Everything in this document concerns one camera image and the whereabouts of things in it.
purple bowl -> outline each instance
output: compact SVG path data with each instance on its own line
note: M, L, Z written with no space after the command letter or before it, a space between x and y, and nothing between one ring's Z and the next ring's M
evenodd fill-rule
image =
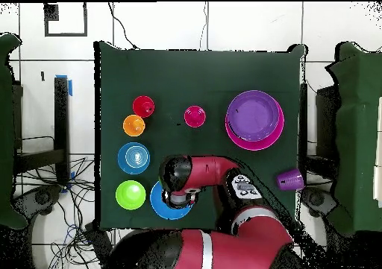
M237 137L256 142L265 139L278 125L278 105L265 92L249 90L232 100L227 116Z

green table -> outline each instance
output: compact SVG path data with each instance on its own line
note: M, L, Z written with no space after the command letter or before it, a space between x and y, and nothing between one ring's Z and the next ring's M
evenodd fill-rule
M25 217L16 212L10 202L15 178L15 127L12 73L8 66L9 54L20 42L19 38L12 34L0 34L0 224L13 229L22 229L28 225Z
M280 192L275 176L296 167L300 64L304 46L290 52L154 51L119 50L100 42L101 52L101 218L109 228L202 228L215 227L212 190L199 195L198 203L184 218L168 221L156 215L149 195L158 181L159 164L171 154L221 155L246 162L294 216L295 192ZM225 113L235 96L246 90L268 92L284 111L284 131L279 140L262 151L238 148L225 131ZM148 95L155 112L145 119L138 137L122 129L126 116L133 114L132 102ZM184 110L201 106L207 119L197 129L184 122ZM119 149L128 142L140 142L150 151L149 167L129 175L117 163ZM117 186L136 180L146 190L146 201L134 211L116 202Z
M350 42L337 45L336 62L328 68L342 101L336 113L339 173L334 197L339 205L328 220L343 235L382 232L382 208L373 199L381 68L380 52L367 52Z

magenta cup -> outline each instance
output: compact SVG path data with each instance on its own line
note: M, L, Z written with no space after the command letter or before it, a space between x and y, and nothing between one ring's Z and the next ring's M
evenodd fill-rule
M191 106L184 112L184 121L190 127L200 127L206 120L206 113L200 106Z

green cloth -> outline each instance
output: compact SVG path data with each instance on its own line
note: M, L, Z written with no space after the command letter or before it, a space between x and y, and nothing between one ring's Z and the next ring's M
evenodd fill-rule
M28 224L22 215L13 210L10 203L14 193L15 130L12 73L8 55L19 44L20 40L14 35L0 34L0 224L12 229L22 229Z
M277 174L296 167L300 63L304 46L291 52L154 51L119 50L100 42L101 50L101 220L103 229L215 228L212 189L201 192L190 213L177 221L160 218L149 195L158 181L159 165L167 155L216 155L247 163L294 216L295 192L281 192ZM237 147L225 131L229 103L241 92L268 92L284 111L284 131L279 140L262 151ZM130 137L122 122L133 114L139 95L155 102L154 113L145 118L145 131ZM191 128L184 122L188 106L199 105L206 122ZM126 143L140 142L151 156L149 167L139 175L126 174L117 154ZM136 180L146 190L143 206L134 211L116 202L116 189L125 180Z
M339 205L328 220L343 235L381 231L382 209L373 199L373 177L382 54L362 52L345 42L329 69L338 81L342 105L336 114L339 175L334 196Z

plastic cup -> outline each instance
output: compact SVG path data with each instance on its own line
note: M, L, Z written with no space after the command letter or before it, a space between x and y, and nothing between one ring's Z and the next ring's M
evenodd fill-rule
M127 210L135 210L143 205L146 192L143 186L135 180L127 180L116 189L116 202Z
M129 115L123 121L123 130L128 136L140 136L145 129L145 122L138 115Z
M184 112L184 121L190 127L200 127L206 121L206 113L200 106L191 106Z
M304 178L298 168L286 171L277 176L278 188L280 190L299 190L305 187Z
M143 173L150 163L150 153L145 145L130 142L123 145L118 152L118 165L127 174Z
M155 109L153 100L148 96L138 96L133 101L133 111L141 118L149 117Z

